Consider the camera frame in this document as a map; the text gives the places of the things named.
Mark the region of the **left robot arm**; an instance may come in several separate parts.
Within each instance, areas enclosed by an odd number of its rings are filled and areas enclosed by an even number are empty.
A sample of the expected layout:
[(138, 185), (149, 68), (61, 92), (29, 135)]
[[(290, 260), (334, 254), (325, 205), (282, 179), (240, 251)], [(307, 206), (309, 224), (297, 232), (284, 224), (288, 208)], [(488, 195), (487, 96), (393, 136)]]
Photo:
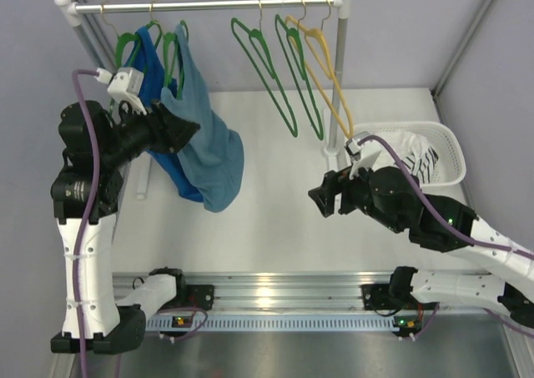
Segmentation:
[(91, 350), (118, 355), (140, 347), (147, 321), (165, 305), (189, 298), (182, 270), (161, 267), (124, 299), (113, 292), (112, 244), (123, 187), (121, 169), (150, 150), (176, 154), (200, 130), (160, 101), (150, 110), (127, 107), (119, 122), (99, 102), (80, 100), (61, 112), (58, 132), (63, 167), (51, 187), (53, 213), (63, 242), (67, 298), (54, 353)]

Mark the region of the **light blue tank top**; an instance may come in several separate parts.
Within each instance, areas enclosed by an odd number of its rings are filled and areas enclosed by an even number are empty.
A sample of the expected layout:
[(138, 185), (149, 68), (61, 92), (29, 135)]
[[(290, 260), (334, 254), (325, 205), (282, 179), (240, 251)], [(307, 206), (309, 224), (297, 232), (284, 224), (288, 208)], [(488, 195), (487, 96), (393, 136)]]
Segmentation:
[(183, 88), (180, 94), (163, 88), (160, 99), (173, 115), (199, 125), (178, 152), (178, 159), (185, 177), (202, 195), (204, 208), (218, 213), (229, 207), (240, 191), (244, 145), (239, 134), (212, 109), (209, 90), (195, 65), (184, 27), (177, 25), (174, 33), (182, 58)]

